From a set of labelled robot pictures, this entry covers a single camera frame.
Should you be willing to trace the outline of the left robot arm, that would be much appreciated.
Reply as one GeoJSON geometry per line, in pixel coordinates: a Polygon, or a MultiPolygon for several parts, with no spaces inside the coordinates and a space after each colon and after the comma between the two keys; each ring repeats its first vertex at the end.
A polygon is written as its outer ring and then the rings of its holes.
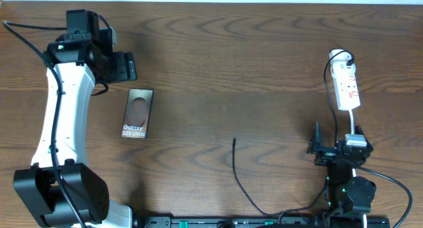
{"type": "Polygon", "coordinates": [[[115,31],[88,10],[66,13],[61,35],[39,56],[47,68],[42,135],[13,187],[41,227],[141,227],[135,211],[111,200],[87,161],[86,129],[94,88],[137,78],[134,56],[115,52],[115,31]]]}

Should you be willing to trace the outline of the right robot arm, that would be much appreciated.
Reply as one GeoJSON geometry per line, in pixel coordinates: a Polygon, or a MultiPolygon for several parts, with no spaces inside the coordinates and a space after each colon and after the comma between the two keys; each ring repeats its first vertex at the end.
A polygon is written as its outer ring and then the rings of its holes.
{"type": "Polygon", "coordinates": [[[358,176],[355,170],[366,162],[371,152],[373,147],[359,126],[356,126],[354,133],[347,133],[345,140],[338,141],[334,147],[325,147],[319,124],[313,126],[307,153],[315,155],[316,166],[326,167],[328,171],[324,195],[329,210],[321,218],[324,227],[335,227],[341,219],[359,221],[358,227],[367,226],[364,216],[371,211],[376,185],[358,176]]]}

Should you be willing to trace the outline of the Galaxy S25 Ultra smartphone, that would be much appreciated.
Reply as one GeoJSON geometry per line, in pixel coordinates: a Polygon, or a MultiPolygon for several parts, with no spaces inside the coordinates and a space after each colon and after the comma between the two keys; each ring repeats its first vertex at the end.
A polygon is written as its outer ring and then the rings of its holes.
{"type": "Polygon", "coordinates": [[[130,89],[121,137],[147,139],[153,94],[151,89],[130,89]]]}

